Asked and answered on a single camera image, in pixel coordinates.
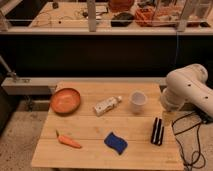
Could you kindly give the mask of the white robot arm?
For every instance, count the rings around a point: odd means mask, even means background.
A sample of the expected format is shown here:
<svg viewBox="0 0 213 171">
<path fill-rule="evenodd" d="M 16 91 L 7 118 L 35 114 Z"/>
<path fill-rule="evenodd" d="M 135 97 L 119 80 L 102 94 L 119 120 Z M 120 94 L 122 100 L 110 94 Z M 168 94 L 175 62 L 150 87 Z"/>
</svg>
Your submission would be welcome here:
<svg viewBox="0 0 213 171">
<path fill-rule="evenodd" d="M 160 102 L 167 112 L 180 110 L 185 102 L 197 107 L 197 114 L 205 124 L 213 123 L 213 89 L 206 85 L 208 71 L 201 64 L 175 69 L 166 76 L 167 87 Z"/>
</svg>

